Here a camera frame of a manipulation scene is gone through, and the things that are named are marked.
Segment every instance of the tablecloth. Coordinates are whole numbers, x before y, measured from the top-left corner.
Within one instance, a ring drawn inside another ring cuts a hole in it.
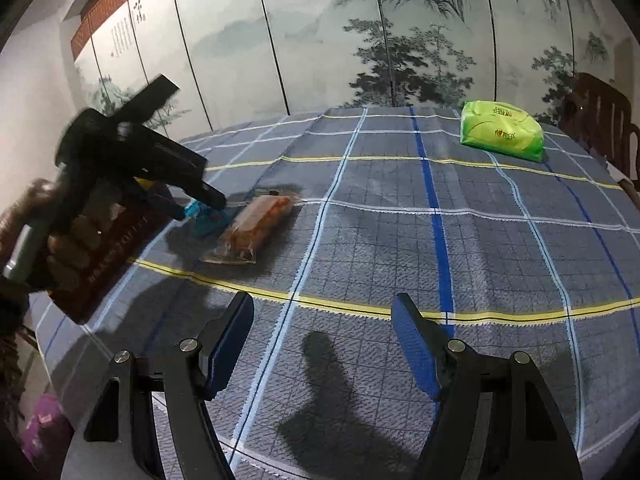
[[[229,200],[262,187],[302,205],[250,266],[201,262],[215,239],[172,222],[84,326],[33,296],[71,422],[116,351],[195,336],[247,290],[254,325],[207,404],[237,478],[408,478],[434,415],[389,321],[408,292],[479,352],[527,351],[585,478],[599,478],[640,419],[640,214],[605,168],[543,127],[539,164],[460,145],[459,112],[430,107],[336,108],[186,139]],[[181,478],[162,394],[154,412],[167,478]]]

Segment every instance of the gray plaid tablecloth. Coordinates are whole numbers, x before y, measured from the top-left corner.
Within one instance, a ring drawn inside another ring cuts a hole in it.
[[[215,240],[173,222],[85,326],[33,297],[70,420],[114,352],[195,336],[247,290],[254,325],[208,404],[237,478],[408,478],[434,414],[389,321],[408,292],[480,352],[527,351],[599,478],[640,419],[640,214],[545,130],[541,164],[461,146],[458,113],[435,108],[332,109],[185,140],[230,200],[269,187],[303,204],[252,266],[200,262]],[[167,477],[181,478],[162,394],[154,410]]]

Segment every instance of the wooden chair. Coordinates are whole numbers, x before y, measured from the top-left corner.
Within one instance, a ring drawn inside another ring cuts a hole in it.
[[[629,99],[597,77],[580,72],[574,91],[564,98],[558,127],[576,142],[594,147],[631,178],[631,135],[640,140],[640,128],[631,122]],[[640,157],[635,157],[640,178]],[[640,182],[635,181],[640,190]]]

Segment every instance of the green tissue package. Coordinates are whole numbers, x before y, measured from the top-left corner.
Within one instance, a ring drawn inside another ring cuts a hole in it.
[[[513,105],[494,101],[468,101],[462,108],[460,144],[542,161],[542,128]]]

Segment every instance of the silver bolt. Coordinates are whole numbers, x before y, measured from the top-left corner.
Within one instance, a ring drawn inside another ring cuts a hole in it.
[[[447,347],[452,352],[462,352],[465,349],[465,344],[464,344],[464,342],[460,341],[460,339],[451,339],[447,343]]]
[[[124,363],[129,360],[129,357],[131,357],[129,350],[120,350],[113,356],[113,360],[117,363]]]
[[[525,365],[529,361],[531,361],[531,358],[529,357],[529,354],[527,354],[525,352],[516,352],[513,355],[513,358],[516,359],[516,362],[520,363],[521,365]]]
[[[198,342],[195,339],[183,339],[180,341],[180,350],[183,352],[191,352],[198,346]]]

